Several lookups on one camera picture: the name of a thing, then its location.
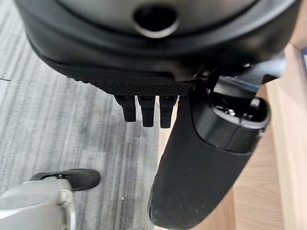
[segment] hole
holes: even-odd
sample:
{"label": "hole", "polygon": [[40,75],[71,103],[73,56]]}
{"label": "hole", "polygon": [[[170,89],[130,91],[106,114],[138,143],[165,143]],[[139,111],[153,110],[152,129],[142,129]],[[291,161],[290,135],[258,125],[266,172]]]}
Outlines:
{"label": "hole", "polygon": [[142,35],[161,38],[172,34],[178,26],[177,13],[166,6],[146,6],[134,14],[135,28]]}

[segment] black shoe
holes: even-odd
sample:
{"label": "black shoe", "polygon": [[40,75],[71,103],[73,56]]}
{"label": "black shoe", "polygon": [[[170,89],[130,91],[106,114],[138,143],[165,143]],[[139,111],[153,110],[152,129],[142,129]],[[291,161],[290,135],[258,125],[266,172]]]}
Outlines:
{"label": "black shoe", "polygon": [[40,181],[46,177],[57,177],[70,182],[73,191],[88,190],[100,183],[99,172],[92,169],[69,169],[63,172],[39,172],[32,176],[31,181]]}

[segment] gray striped carpet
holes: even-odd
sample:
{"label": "gray striped carpet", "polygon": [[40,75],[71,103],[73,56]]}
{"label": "gray striped carpet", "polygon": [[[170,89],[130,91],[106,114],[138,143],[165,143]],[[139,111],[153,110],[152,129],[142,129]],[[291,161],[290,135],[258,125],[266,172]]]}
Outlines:
{"label": "gray striped carpet", "polygon": [[147,200],[157,168],[154,128],[125,123],[113,96],[40,61],[11,0],[0,0],[0,193],[32,174],[92,168],[101,184],[76,193],[78,230],[152,229]]}

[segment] shoe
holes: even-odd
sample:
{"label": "shoe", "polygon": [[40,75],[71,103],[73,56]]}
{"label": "shoe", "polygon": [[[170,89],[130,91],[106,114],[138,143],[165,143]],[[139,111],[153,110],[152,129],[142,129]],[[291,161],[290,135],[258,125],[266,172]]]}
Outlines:
{"label": "shoe", "polygon": [[31,181],[44,180],[47,177],[57,177],[70,182],[73,191],[88,190],[99,185],[100,173],[92,169],[69,169],[62,172],[39,172],[32,176]]}

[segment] silver object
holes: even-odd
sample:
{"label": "silver object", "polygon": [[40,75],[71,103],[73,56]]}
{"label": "silver object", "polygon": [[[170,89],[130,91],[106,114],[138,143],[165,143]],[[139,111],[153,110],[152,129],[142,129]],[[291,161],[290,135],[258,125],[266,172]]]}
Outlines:
{"label": "silver object", "polygon": [[[101,26],[147,37],[180,35],[206,29],[243,12],[256,0],[59,0],[78,15]],[[152,33],[135,25],[134,13],[144,6],[172,7],[177,20],[169,28]]]}
{"label": "silver object", "polygon": [[75,230],[76,211],[68,180],[46,178],[0,196],[2,230]]}

